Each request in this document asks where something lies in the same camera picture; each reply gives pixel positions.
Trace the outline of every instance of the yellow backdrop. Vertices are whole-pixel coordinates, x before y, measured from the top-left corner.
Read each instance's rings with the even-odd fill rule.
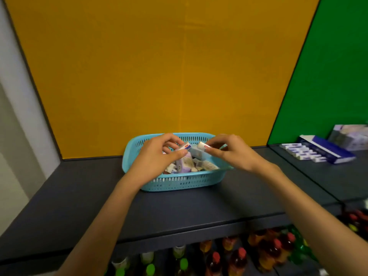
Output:
[[[318,0],[5,0],[63,158],[158,132],[265,145]]]

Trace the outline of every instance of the green bottle cap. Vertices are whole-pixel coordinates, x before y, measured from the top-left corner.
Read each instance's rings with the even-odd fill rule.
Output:
[[[155,268],[154,268],[154,265],[153,264],[149,264],[146,268],[146,273],[148,276],[154,276],[154,271],[155,271]]]
[[[187,270],[188,269],[188,260],[186,258],[182,258],[180,260],[180,269]]]
[[[124,268],[118,268],[115,272],[115,276],[124,276],[125,275],[125,270]]]

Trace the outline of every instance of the green wall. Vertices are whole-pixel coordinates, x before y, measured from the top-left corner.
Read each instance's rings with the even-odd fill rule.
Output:
[[[268,144],[368,120],[368,0],[321,0]]]

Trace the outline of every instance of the right hand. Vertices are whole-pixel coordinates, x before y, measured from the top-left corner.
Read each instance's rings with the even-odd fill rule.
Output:
[[[264,166],[270,164],[238,135],[219,134],[207,141],[206,144],[212,147],[206,148],[207,153],[223,159],[236,168],[258,173]],[[224,144],[228,146],[220,150],[219,148]]]

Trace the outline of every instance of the blue plastic basket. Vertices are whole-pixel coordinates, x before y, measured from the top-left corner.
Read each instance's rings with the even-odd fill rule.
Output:
[[[124,172],[127,172],[131,167],[144,142],[158,135],[160,134],[140,135],[128,142],[122,158],[122,170]],[[180,137],[184,142],[188,141],[190,144],[198,144],[200,141],[206,142],[208,139],[214,137],[212,134],[201,132],[175,133],[175,135]],[[214,163],[220,169],[180,174],[161,174],[141,189],[148,192],[161,192],[210,186],[220,182],[224,178],[226,170],[232,169],[228,163],[220,158],[211,156],[208,161]]]

